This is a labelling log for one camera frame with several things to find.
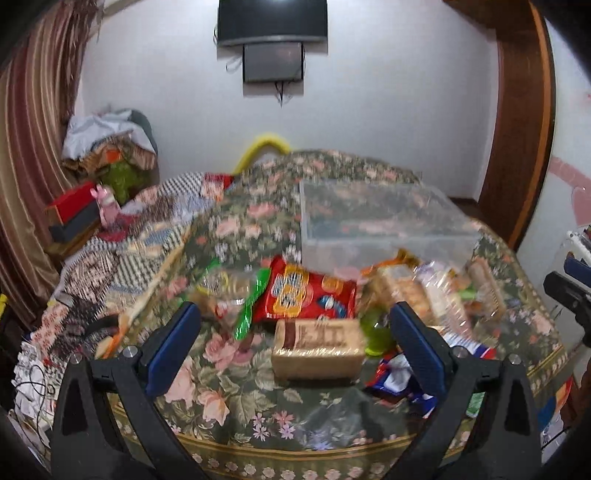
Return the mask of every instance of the floral tablecloth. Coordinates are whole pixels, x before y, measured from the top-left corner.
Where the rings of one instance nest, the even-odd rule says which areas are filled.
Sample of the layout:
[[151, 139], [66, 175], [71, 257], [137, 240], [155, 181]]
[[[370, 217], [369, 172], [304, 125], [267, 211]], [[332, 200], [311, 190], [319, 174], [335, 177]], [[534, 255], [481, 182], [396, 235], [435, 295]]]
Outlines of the floral tablecloth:
[[[121, 348], [142, 343], [167, 322], [213, 257], [256, 269], [277, 254], [301, 261], [300, 179], [416, 183], [410, 171], [328, 151], [289, 154], [243, 173], [237, 185], [198, 217], [168, 277], [132, 319]], [[491, 336], [499, 358], [516, 352], [528, 368], [539, 408], [569, 372], [556, 329], [511, 250], [486, 226], [474, 256], [487, 260], [507, 306]], [[363, 391], [375, 372], [366, 361], [355, 385], [279, 384], [271, 368], [272, 334], [255, 331], [249, 349], [204, 323], [170, 391], [157, 406], [182, 444], [208, 473], [261, 480], [379, 478], [421, 427], [409, 404]], [[116, 398], [117, 422], [134, 452], [137, 437]], [[466, 443], [466, 419], [448, 455]]]

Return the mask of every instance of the striped curtain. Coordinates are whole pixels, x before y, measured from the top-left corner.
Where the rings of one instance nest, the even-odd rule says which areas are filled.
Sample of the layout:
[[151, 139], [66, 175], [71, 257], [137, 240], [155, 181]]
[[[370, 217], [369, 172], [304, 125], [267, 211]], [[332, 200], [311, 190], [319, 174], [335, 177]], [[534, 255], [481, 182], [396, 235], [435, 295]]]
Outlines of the striped curtain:
[[73, 183], [61, 147], [96, 11], [95, 0], [53, 6], [0, 76], [0, 290], [27, 323], [59, 279], [44, 208]]

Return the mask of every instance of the translucent plastic bin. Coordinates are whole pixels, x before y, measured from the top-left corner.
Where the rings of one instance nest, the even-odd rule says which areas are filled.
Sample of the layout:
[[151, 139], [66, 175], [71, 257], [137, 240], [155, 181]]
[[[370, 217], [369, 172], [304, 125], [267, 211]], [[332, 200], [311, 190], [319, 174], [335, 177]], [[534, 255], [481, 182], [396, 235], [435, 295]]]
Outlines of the translucent plastic bin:
[[302, 259], [313, 271], [358, 270], [399, 248], [462, 268], [480, 238], [459, 208], [425, 185], [303, 180], [300, 197]]

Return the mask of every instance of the wall-mounted television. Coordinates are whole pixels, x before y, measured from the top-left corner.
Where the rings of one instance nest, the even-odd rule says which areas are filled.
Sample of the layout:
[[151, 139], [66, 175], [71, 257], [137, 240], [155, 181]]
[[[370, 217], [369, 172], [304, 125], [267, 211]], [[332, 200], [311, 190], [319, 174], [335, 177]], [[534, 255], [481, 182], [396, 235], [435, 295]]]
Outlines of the wall-mounted television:
[[217, 44], [328, 40], [327, 0], [220, 0]]

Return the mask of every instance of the pink stuffed toy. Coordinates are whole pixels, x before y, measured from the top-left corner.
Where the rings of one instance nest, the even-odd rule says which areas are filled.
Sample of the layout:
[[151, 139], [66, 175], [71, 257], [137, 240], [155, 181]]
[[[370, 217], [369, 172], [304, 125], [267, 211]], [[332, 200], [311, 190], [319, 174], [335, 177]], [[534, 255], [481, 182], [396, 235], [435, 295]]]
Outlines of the pink stuffed toy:
[[99, 204], [100, 222], [104, 228], [108, 228], [115, 223], [117, 216], [121, 213], [121, 207], [117, 203], [117, 200], [115, 200], [113, 189], [108, 185], [103, 187], [101, 184], [98, 184], [96, 190], [92, 189], [90, 194], [96, 199], [96, 203]]

